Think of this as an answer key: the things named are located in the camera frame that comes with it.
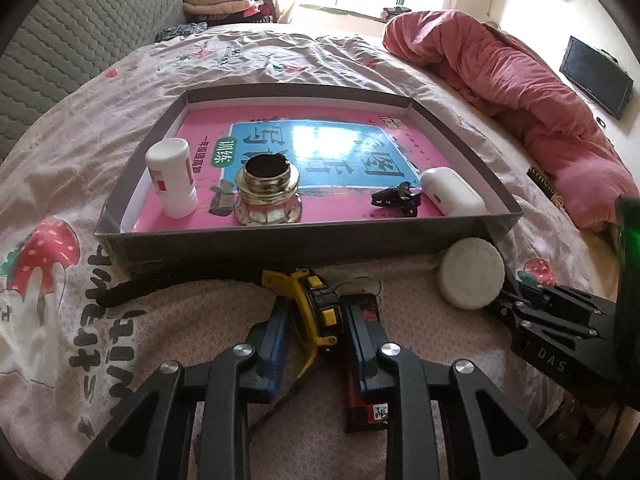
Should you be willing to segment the black wall television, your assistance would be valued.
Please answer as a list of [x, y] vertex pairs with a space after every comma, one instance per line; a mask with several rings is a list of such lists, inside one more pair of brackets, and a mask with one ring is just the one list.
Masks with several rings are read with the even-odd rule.
[[614, 58], [570, 36], [560, 72], [615, 119], [623, 117], [634, 81]]

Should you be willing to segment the grey quilted headboard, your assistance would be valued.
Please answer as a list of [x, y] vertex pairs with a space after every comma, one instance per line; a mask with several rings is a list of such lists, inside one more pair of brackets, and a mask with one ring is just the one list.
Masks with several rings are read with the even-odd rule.
[[55, 104], [183, 20], [182, 0], [39, 0], [1, 57], [1, 154]]

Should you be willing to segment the black hair claw clip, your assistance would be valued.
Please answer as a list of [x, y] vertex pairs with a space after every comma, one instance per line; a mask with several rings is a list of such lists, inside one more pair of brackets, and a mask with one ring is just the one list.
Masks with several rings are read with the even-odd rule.
[[421, 206], [421, 195], [413, 192], [408, 181], [391, 188], [375, 192], [371, 196], [371, 205], [398, 209], [405, 218], [416, 218]]

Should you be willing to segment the white round jar lid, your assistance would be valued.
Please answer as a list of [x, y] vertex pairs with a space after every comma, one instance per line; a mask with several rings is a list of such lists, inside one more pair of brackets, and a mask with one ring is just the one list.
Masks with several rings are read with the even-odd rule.
[[437, 285], [444, 299], [455, 308], [480, 310], [499, 296], [506, 269], [493, 244], [477, 237], [459, 240], [440, 259]]

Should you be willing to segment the red black lighter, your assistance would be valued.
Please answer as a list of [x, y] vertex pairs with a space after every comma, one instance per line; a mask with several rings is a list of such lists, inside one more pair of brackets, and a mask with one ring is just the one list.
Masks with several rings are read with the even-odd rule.
[[346, 294], [341, 296], [341, 309], [345, 322], [344, 356], [344, 408], [345, 431], [384, 430], [387, 426], [388, 404], [375, 399], [373, 386], [381, 383], [376, 362], [376, 350], [387, 341], [381, 325], [378, 297], [373, 294]]

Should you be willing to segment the pink crumpled quilt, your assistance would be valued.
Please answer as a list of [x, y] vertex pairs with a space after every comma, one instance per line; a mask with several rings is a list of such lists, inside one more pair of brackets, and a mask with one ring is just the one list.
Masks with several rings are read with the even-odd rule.
[[392, 18], [383, 44], [513, 133], [552, 180], [578, 229], [612, 226], [616, 200], [638, 196], [586, 102], [520, 40], [462, 11], [442, 10]]

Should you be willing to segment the glass bottle gold neck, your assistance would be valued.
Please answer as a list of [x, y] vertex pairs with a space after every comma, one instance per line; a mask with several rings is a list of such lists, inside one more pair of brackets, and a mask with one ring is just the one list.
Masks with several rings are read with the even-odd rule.
[[303, 212], [299, 171], [282, 154], [260, 153], [235, 177], [234, 214], [242, 226], [274, 226], [299, 222]]

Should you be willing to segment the black gold rectangular box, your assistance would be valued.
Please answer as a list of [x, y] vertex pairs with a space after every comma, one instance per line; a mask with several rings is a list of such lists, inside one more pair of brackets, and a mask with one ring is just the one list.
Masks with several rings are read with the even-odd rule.
[[559, 209], [564, 209], [564, 202], [551, 181], [535, 166], [530, 166], [526, 172], [527, 177], [532, 180], [537, 188], [544, 193], [544, 196], [550, 200], [552, 204], [555, 204]]

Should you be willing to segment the folded clothes pile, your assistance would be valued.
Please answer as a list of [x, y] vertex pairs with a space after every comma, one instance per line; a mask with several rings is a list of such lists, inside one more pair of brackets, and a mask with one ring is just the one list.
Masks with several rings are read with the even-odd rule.
[[273, 0], [182, 0], [182, 7], [186, 21], [158, 32], [156, 42], [198, 35], [218, 25], [277, 23], [279, 19]]

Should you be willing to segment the yellow black tape measure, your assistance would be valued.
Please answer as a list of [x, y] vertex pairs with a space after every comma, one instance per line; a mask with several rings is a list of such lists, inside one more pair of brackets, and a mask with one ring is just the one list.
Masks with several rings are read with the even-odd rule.
[[337, 347], [344, 333], [340, 296], [322, 276], [309, 269], [291, 274], [265, 270], [260, 284], [294, 304], [292, 320], [306, 358], [296, 382], [303, 382], [321, 357]]

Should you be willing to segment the grey cardboard box tray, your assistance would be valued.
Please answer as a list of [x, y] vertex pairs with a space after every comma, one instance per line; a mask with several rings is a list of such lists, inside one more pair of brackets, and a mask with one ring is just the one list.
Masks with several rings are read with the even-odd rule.
[[[152, 145], [174, 136], [189, 143], [198, 193], [198, 208], [178, 220], [164, 214], [145, 163]], [[295, 223], [235, 219], [236, 175], [262, 153], [278, 153], [298, 170]], [[439, 167], [477, 192], [481, 212], [445, 216], [424, 198], [408, 218], [372, 204], [374, 193], [401, 183], [417, 191], [420, 173]], [[132, 273], [198, 258], [323, 266], [430, 254], [465, 237], [500, 240], [522, 213], [460, 134], [416, 99], [318, 84], [239, 84], [175, 98], [108, 194], [96, 237]]]

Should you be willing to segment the white earbuds charging case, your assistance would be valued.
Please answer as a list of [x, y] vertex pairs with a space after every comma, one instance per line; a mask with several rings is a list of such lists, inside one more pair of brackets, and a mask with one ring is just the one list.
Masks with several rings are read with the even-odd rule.
[[482, 196], [449, 167], [424, 170], [420, 185], [423, 194], [445, 217], [472, 217], [487, 212]]

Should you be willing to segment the strawberry print bed sheet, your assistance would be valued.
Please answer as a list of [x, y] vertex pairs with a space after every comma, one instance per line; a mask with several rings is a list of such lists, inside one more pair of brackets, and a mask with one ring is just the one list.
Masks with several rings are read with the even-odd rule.
[[[615, 299], [611, 243], [578, 231], [526, 176], [522, 144], [441, 80], [357, 36], [293, 26], [224, 26], [127, 55], [52, 107], [1, 166], [1, 429], [23, 462], [63, 479], [117, 403], [167, 359], [194, 365], [242, 340], [273, 302], [251, 284], [196, 282], [107, 312], [96, 293], [124, 277], [94, 237], [107, 194], [132, 151], [183, 91], [227, 84], [330, 84], [413, 96], [469, 145], [523, 207], [499, 242], [510, 270], [544, 262], [561, 284]], [[44, 228], [70, 228], [78, 263], [8, 263], [47, 246]], [[510, 334], [482, 312], [439, 295], [435, 258], [378, 260], [318, 270], [332, 284], [381, 285], [387, 333], [421, 358], [469, 358], [534, 426], [563, 390], [509, 349]], [[318, 370], [250, 441], [252, 479], [384, 479], [383, 431], [345, 434], [337, 374]]]

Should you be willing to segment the white pink lip balm tube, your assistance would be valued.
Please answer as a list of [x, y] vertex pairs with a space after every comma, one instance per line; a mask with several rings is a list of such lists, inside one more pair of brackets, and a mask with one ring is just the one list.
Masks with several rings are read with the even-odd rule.
[[146, 151], [145, 162], [166, 216], [181, 219], [192, 214], [198, 206], [198, 194], [189, 142], [181, 138], [161, 140]]

